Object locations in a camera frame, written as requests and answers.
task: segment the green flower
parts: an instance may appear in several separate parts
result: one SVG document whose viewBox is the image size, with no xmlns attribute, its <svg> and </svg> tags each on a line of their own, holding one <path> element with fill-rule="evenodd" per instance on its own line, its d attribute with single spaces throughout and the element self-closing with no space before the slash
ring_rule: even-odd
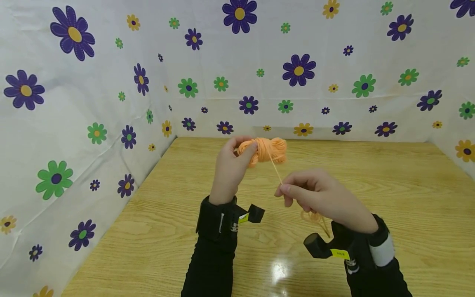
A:
<svg viewBox="0 0 475 297">
<path fill-rule="evenodd" d="M 392 11 L 392 2 L 389 1 L 389 2 L 386 2 L 383 6 L 381 6 L 381 14 L 383 14 L 383 16 L 387 16 L 391 11 Z"/>
<path fill-rule="evenodd" d="M 283 114 L 288 114 L 293 108 L 294 104 L 290 100 L 282 100 L 282 103 L 279 103 L 279 110 Z"/>
<path fill-rule="evenodd" d="M 117 47 L 120 49 L 124 47 L 124 44 L 122 43 L 122 40 L 120 38 L 115 39 L 115 45 L 117 45 Z"/>
<path fill-rule="evenodd" d="M 218 91 L 223 91 L 226 92 L 226 88 L 229 88 L 228 86 L 228 80 L 224 79 L 224 77 L 217 77 L 216 80 L 214 81 L 214 88 L 218 89 Z"/>
<path fill-rule="evenodd" d="M 180 88 L 180 94 L 185 94 L 185 97 L 189 98 L 195 97 L 195 94 L 198 93 L 197 83 L 194 83 L 191 78 L 188 78 L 188 81 L 184 78 L 181 79 L 181 84 L 178 84 Z"/>
<path fill-rule="evenodd" d="M 463 67 L 463 66 L 467 65 L 468 62 L 470 62 L 470 59 L 468 57 L 461 57 L 457 61 L 457 67 Z"/>
<path fill-rule="evenodd" d="M 169 23 L 170 23 L 170 28 L 173 28 L 174 30 L 178 29 L 178 27 L 180 26 L 180 21 L 177 20 L 177 18 L 171 18 Z"/>
<path fill-rule="evenodd" d="M 360 80 L 354 82 L 355 88 L 351 91 L 353 94 L 356 93 L 356 98 L 368 97 L 370 92 L 374 91 L 374 84 L 376 79 L 373 78 L 373 74 L 369 74 L 367 77 L 365 75 L 360 76 Z"/>
<path fill-rule="evenodd" d="M 48 200 L 53 196 L 61 197 L 64 193 L 63 188 L 69 188 L 73 182 L 68 178 L 73 175 L 71 168 L 66 169 L 66 162 L 59 162 L 59 166 L 56 161 L 49 161 L 48 170 L 41 169 L 38 171 L 38 177 L 43 180 L 36 185 L 36 192 L 43 194 L 43 200 Z"/>
<path fill-rule="evenodd" d="M 280 26 L 280 30 L 282 31 L 282 33 L 289 33 L 290 31 L 289 23 L 282 24 L 282 26 Z"/>
<path fill-rule="evenodd" d="M 119 100 L 120 100 L 120 101 L 124 101 L 124 100 L 125 100 L 125 94 L 124 94 L 124 92 L 120 92 L 120 93 L 119 93 Z"/>
<path fill-rule="evenodd" d="M 464 120 L 468 118 L 472 118 L 475 114 L 475 104 L 472 102 L 467 101 L 467 103 L 462 103 L 462 107 L 458 109 L 460 112 L 460 117 L 463 117 Z"/>
<path fill-rule="evenodd" d="M 101 144 L 102 141 L 107 139 L 105 136 L 107 134 L 107 130 L 104 129 L 103 124 L 98 125 L 97 123 L 94 123 L 92 126 L 87 127 L 87 129 L 89 130 L 87 137 L 92 139 L 92 144 Z"/>
<path fill-rule="evenodd" d="M 417 80 L 419 76 L 419 72 L 416 72 L 416 69 L 407 69 L 406 72 L 402 73 L 399 77 L 401 78 L 398 80 L 398 83 L 401 83 L 401 86 L 408 85 L 410 86 L 413 82 Z"/>
<path fill-rule="evenodd" d="M 152 122 L 153 122 L 153 114 L 152 114 L 152 111 L 150 109 L 147 110 L 147 122 L 149 124 L 152 124 Z"/>
</svg>

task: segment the left hand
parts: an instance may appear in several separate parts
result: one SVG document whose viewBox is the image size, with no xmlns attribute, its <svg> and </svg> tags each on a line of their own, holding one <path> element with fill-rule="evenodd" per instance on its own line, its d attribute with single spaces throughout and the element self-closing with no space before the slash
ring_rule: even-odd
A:
<svg viewBox="0 0 475 297">
<path fill-rule="evenodd" d="M 250 136 L 233 137 L 219 151 L 216 158 L 213 186 L 209 194 L 211 204 L 229 203 L 238 192 L 238 186 L 244 178 L 247 166 L 257 150 L 257 143 L 254 142 L 248 146 L 240 156 L 234 150 L 244 141 L 251 139 Z"/>
</svg>

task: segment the right hand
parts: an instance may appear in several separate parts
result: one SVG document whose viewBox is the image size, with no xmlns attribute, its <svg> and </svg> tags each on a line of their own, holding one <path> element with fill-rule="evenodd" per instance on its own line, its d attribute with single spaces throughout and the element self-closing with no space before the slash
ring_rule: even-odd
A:
<svg viewBox="0 0 475 297">
<path fill-rule="evenodd" d="M 305 212 L 318 212 L 356 232 L 374 233 L 378 224 L 371 212 L 349 190 L 322 169 L 296 171 L 282 180 L 274 196 L 294 200 Z"/>
</svg>

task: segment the wood grain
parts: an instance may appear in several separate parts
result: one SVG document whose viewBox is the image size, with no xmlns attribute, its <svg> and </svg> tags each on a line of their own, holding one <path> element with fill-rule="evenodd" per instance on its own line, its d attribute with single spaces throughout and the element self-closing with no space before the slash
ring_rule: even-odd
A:
<svg viewBox="0 0 475 297">
<path fill-rule="evenodd" d="M 193 253 L 201 200 L 225 139 L 178 138 L 105 234 L 62 296 L 179 296 Z M 414 296 L 473 296 L 475 183 L 432 144 L 288 141 L 292 171 L 322 167 L 388 224 Z M 273 196 L 271 163 L 249 169 L 238 204 L 266 210 L 244 223 L 233 296 L 350 296 L 340 259 L 313 259 L 302 242 L 318 226 Z"/>
</svg>

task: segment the purple flower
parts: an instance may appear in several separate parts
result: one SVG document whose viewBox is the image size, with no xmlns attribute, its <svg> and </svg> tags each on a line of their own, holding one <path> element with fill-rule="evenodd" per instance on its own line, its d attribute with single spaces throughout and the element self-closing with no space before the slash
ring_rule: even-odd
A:
<svg viewBox="0 0 475 297">
<path fill-rule="evenodd" d="M 351 131 L 351 127 L 353 127 L 353 125 L 350 125 L 350 122 L 339 122 L 338 125 L 333 126 L 333 133 L 345 135 L 346 132 Z"/>
<path fill-rule="evenodd" d="M 225 26 L 233 24 L 233 33 L 238 34 L 242 29 L 244 33 L 248 33 L 249 23 L 255 24 L 257 22 L 257 16 L 251 13 L 256 10 L 257 3 L 255 1 L 247 0 L 230 0 L 231 5 L 223 4 L 223 12 L 227 14 L 223 23 Z"/>
<path fill-rule="evenodd" d="M 97 191 L 101 182 L 99 180 L 92 180 L 90 189 L 94 192 Z"/>
<path fill-rule="evenodd" d="M 70 237 L 71 241 L 69 242 L 69 247 L 74 246 L 74 250 L 78 251 L 82 246 L 87 247 L 89 245 L 89 240 L 94 237 L 95 224 L 92 223 L 92 220 L 87 220 L 86 224 L 80 222 L 77 226 L 77 230 L 71 232 Z"/>
<path fill-rule="evenodd" d="M 398 39 L 404 40 L 406 38 L 406 34 L 409 34 L 412 31 L 412 24 L 414 23 L 414 19 L 411 19 L 412 14 L 409 14 L 406 18 L 404 15 L 398 16 L 397 21 L 391 22 L 389 24 L 390 30 L 388 31 L 388 36 L 392 35 L 392 41 L 396 41 Z"/>
<path fill-rule="evenodd" d="M 3 90 L 5 96 L 13 99 L 13 106 L 20 108 L 25 104 L 27 109 L 35 109 L 36 104 L 43 104 L 45 100 L 39 94 L 45 92 L 45 88 L 42 85 L 37 85 L 38 81 L 36 75 L 32 74 L 27 77 L 24 70 L 17 71 L 18 78 L 13 75 L 7 75 L 5 78 L 7 83 L 12 87 L 7 87 Z"/>
<path fill-rule="evenodd" d="M 183 121 L 181 121 L 181 123 L 183 124 L 183 127 L 186 128 L 186 130 L 195 130 L 196 129 L 196 126 L 195 126 L 195 122 L 191 120 L 191 118 L 184 118 Z"/>
<path fill-rule="evenodd" d="M 460 7 L 457 11 L 457 17 L 463 17 L 468 10 L 470 10 L 470 16 L 475 16 L 475 1 L 474 0 L 453 0 L 450 4 L 450 9 L 454 10 Z"/>
<path fill-rule="evenodd" d="M 133 80 L 137 84 L 137 91 L 141 92 L 145 96 L 145 92 L 148 92 L 148 77 L 145 76 L 145 68 L 140 67 L 140 64 L 137 63 L 137 67 L 134 66 L 133 70 L 135 71 L 135 76 Z"/>
<path fill-rule="evenodd" d="M 86 20 L 80 17 L 76 21 L 76 12 L 71 6 L 66 6 L 66 15 L 59 7 L 53 7 L 53 14 L 59 24 L 52 22 L 49 28 L 55 36 L 63 38 L 59 42 L 61 49 L 69 54 L 74 48 L 74 53 L 79 61 L 84 61 L 86 58 L 84 52 L 88 56 L 94 57 L 94 50 L 90 44 L 95 44 L 95 39 L 91 33 L 86 32 L 88 27 Z"/>
<path fill-rule="evenodd" d="M 315 61 L 308 62 L 309 59 L 309 54 L 303 55 L 302 59 L 300 59 L 298 55 L 293 55 L 291 58 L 292 64 L 284 64 L 284 70 L 287 72 L 282 75 L 282 79 L 290 79 L 290 86 L 295 86 L 297 81 L 299 85 L 305 86 L 307 84 L 306 78 L 312 79 L 315 77 L 315 73 L 311 70 L 317 66 Z"/>
<path fill-rule="evenodd" d="M 124 174 L 123 180 L 119 181 L 119 187 L 117 188 L 117 193 L 120 194 L 121 198 L 123 198 L 124 195 L 127 197 L 132 195 L 134 182 L 135 179 L 132 178 L 131 174 Z"/>
<path fill-rule="evenodd" d="M 420 107 L 421 111 L 432 110 L 432 108 L 439 104 L 439 99 L 442 97 L 442 90 L 438 90 L 434 93 L 434 91 L 429 91 L 429 93 L 420 98 L 420 102 L 417 103 L 417 107 Z"/>
<path fill-rule="evenodd" d="M 397 127 L 398 125 L 396 125 L 395 122 L 392 122 L 391 124 L 384 122 L 381 126 L 378 126 L 374 133 L 378 136 L 384 135 L 384 137 L 388 137 L 390 134 L 393 134 L 396 131 Z"/>
<path fill-rule="evenodd" d="M 349 56 L 353 53 L 353 50 L 354 48 L 351 45 L 349 45 L 343 49 L 343 53 L 345 54 L 345 56 Z"/>
<path fill-rule="evenodd" d="M 186 45 L 191 47 L 193 50 L 200 50 L 200 45 L 203 44 L 201 38 L 201 33 L 196 32 L 196 28 L 188 29 L 188 34 L 185 34 L 185 39 L 188 40 Z"/>
<path fill-rule="evenodd" d="M 125 129 L 122 129 L 122 143 L 124 144 L 125 148 L 133 149 L 133 145 L 137 144 L 137 141 L 135 140 L 135 137 L 137 134 L 133 131 L 133 127 L 129 125 L 125 126 Z"/>
<path fill-rule="evenodd" d="M 43 247 L 37 244 L 36 246 L 33 246 L 31 248 L 31 251 L 28 252 L 30 255 L 30 260 L 35 262 L 35 260 L 38 260 L 39 256 L 43 253 Z"/>
<path fill-rule="evenodd" d="M 231 132 L 234 132 L 233 130 L 233 125 L 230 125 L 229 122 L 220 122 L 218 125 L 218 131 L 220 131 L 223 134 L 231 134 Z"/>
<path fill-rule="evenodd" d="M 247 96 L 242 97 L 243 100 L 239 101 L 239 104 L 241 105 L 239 107 L 240 110 L 244 110 L 245 114 L 254 114 L 255 110 L 258 110 L 259 107 L 257 106 L 259 104 L 259 101 L 254 100 L 254 96 L 249 96 L 249 99 Z"/>
</svg>

